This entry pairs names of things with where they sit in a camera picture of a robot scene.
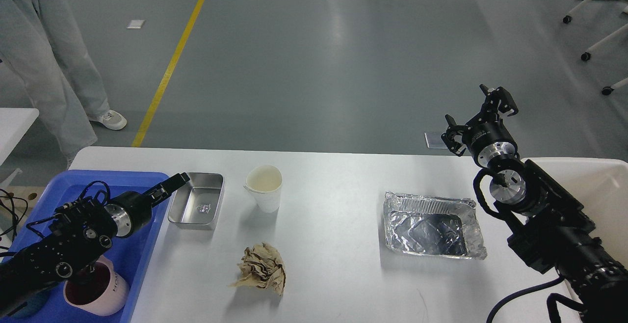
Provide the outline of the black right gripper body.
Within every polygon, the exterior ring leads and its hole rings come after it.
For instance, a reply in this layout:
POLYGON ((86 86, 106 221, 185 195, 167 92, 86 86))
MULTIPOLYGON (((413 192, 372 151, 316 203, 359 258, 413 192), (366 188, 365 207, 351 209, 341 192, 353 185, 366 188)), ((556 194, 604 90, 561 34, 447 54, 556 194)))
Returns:
POLYGON ((520 160, 518 146, 502 120, 464 125, 460 151, 468 151, 480 168, 492 168, 502 159, 520 160))

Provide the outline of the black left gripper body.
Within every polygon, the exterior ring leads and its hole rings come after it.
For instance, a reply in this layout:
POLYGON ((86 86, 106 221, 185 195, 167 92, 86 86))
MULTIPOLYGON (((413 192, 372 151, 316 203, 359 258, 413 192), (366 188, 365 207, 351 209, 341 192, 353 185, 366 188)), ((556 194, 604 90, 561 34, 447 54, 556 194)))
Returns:
POLYGON ((132 236, 148 224, 152 216, 150 196, 136 191, 126 191, 114 197, 104 209, 116 223, 119 238, 132 236))

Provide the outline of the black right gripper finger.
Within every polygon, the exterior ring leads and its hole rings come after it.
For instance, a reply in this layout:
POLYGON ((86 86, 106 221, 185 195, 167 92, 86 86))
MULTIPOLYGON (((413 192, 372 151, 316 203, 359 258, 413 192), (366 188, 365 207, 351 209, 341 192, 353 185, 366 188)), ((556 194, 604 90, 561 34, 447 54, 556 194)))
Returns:
POLYGON ((511 93, 502 86, 489 88, 485 84, 480 84, 479 87, 485 95, 485 100, 480 108, 480 112, 473 118, 473 126, 492 123, 500 126, 500 128, 504 128, 501 115, 505 113, 507 117, 510 117, 520 111, 511 93))
POLYGON ((464 143, 457 141, 455 138, 458 136, 463 137, 466 133, 468 133, 469 126, 466 124, 458 125, 457 122, 455 122, 455 119, 453 119, 453 117, 449 114, 445 115, 445 119, 447 129, 441 135, 442 142, 449 152, 453 153, 457 157, 462 157, 467 147, 464 143))

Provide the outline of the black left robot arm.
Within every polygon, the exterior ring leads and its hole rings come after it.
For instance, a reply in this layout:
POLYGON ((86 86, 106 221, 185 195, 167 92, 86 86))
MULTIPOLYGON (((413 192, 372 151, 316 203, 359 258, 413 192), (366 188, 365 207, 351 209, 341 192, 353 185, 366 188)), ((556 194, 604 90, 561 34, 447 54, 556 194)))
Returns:
POLYGON ((14 253, 1 264, 1 316, 11 316, 27 300, 59 283, 75 280, 91 269, 113 245, 148 224, 152 209, 190 181, 178 173, 144 193, 126 191, 111 196, 110 187, 88 195, 87 185, 76 200, 60 205, 47 218, 30 222, 27 229, 39 241, 14 253))

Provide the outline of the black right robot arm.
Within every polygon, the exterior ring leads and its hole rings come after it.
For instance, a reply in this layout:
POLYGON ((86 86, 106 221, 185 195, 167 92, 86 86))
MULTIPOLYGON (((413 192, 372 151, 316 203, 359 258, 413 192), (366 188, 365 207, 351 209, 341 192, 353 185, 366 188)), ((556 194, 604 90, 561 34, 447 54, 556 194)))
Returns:
POLYGON ((480 85, 485 100, 480 111, 459 125, 446 115, 442 141, 454 155, 466 150, 479 171, 473 190, 484 212, 511 229, 507 242, 525 264, 540 272, 556 269, 558 277, 503 298, 487 322, 510 301, 567 281, 578 297, 552 293, 547 297, 549 320, 559 323, 558 305, 579 313, 584 323, 625 323, 628 318, 627 269, 590 236, 594 222, 583 205, 532 160, 522 161, 518 146, 504 125, 503 113, 518 113, 505 88, 480 85))

